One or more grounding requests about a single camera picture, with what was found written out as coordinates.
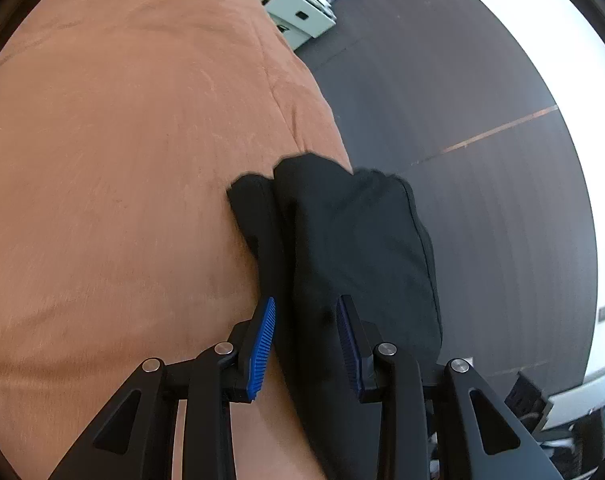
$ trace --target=folded black clothing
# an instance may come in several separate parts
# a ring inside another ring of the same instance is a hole
[[[273,180],[241,176],[228,197],[261,294],[276,300],[276,355],[314,453],[329,479],[375,478],[380,405],[359,404],[349,389],[336,303],[350,294],[385,341],[421,369],[436,362],[434,256],[411,187],[307,153],[282,160]]]

